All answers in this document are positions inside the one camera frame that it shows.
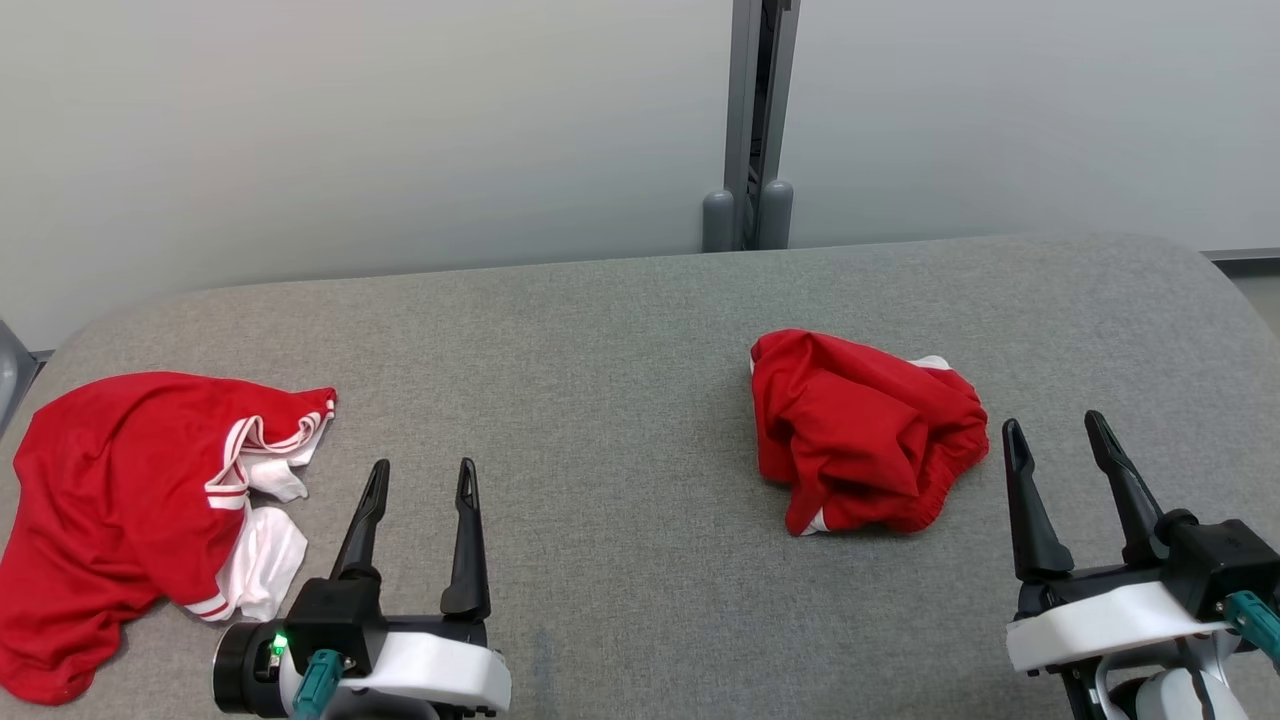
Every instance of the teal cable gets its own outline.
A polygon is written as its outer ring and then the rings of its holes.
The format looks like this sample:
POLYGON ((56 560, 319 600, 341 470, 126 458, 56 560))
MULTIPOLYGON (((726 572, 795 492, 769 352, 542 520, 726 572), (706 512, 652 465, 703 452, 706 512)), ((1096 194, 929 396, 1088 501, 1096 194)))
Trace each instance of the teal cable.
POLYGON ((1249 591, 1226 596, 1222 616, 1240 637, 1256 644, 1280 673, 1280 616, 1249 591))
POLYGON ((293 694, 293 720, 320 720, 342 679, 342 655, 317 650, 307 664, 298 692, 293 694))

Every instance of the red cloth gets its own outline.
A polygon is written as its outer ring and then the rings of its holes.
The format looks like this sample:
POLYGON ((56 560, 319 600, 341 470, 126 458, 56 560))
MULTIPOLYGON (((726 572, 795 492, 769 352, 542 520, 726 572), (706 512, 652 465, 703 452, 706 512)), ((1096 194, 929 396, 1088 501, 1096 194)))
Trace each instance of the red cloth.
POLYGON ((333 388, 288 393, 178 373, 122 375, 38 410, 13 466, 22 500, 0 560, 0 684, 60 705, 160 597, 197 615, 248 512, 239 452, 307 442, 333 388))
POLYGON ((794 536, 819 511, 817 529, 923 530, 987 455, 987 413, 955 370, 799 329, 762 337, 751 361, 760 473, 791 486, 794 536))

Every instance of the cushioned table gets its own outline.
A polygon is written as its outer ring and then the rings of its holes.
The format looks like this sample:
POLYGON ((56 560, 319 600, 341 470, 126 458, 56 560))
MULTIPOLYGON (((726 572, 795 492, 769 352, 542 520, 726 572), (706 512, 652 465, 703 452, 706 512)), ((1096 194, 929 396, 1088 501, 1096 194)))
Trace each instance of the cushioned table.
MULTIPOLYGON (((389 614, 434 612, 458 459, 480 473, 513 719, 1069 717, 1057 678, 1014 673, 1000 421, 1021 420, 1079 566, 1121 534, 1082 420, 1106 414, 1166 509, 1280 544, 1280 345, 1212 265, 1142 237, 1038 236, 269 284, 100 319, 61 347, 0 443, 90 380, 172 369, 335 386, 338 416, 288 505, 324 574, 369 469, 392 461, 378 541, 389 614), (938 521, 899 537, 790 537, 755 466, 748 348, 804 327, 946 357, 993 452, 938 521)), ((0 592, 20 592, 3 588, 0 592)), ((5 717, 219 717, 223 628, 160 603, 60 708, 5 717)), ((1280 703, 1231 661, 1256 717, 1280 703)))

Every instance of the robotic arm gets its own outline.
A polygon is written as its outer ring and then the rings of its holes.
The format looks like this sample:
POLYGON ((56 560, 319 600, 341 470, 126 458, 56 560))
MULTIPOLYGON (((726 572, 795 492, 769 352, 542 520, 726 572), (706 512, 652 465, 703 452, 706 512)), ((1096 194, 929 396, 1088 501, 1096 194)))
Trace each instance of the robotic arm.
POLYGON ((1125 537, 1121 565, 1087 570, 1053 532, 1018 420, 1004 427, 1023 582, 1006 638, 1014 669, 1060 675, 1076 720, 1244 720, 1222 664, 1258 647, 1280 656, 1280 555, 1239 520, 1162 512, 1102 414, 1084 425, 1125 537), (1107 689, 1111 671, 1132 667, 1158 671, 1107 689))
POLYGON ((302 585, 284 620, 237 623, 214 656, 214 702, 259 717, 495 716, 511 705, 511 673, 489 650, 489 579, 475 464, 462 460, 453 574, 440 615, 384 616, 372 565, 390 462, 369 475, 328 578, 302 585))

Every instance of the crumpled red garment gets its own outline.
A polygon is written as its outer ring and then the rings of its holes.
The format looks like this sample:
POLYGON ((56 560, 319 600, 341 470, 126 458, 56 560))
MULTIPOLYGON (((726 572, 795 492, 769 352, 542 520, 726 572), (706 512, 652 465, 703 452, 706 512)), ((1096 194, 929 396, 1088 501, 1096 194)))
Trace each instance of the crumpled red garment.
POLYGON ((760 473, 791 486, 794 536, 923 530, 989 448, 978 393, 941 357, 913 364, 786 329, 756 341, 751 361, 760 473))

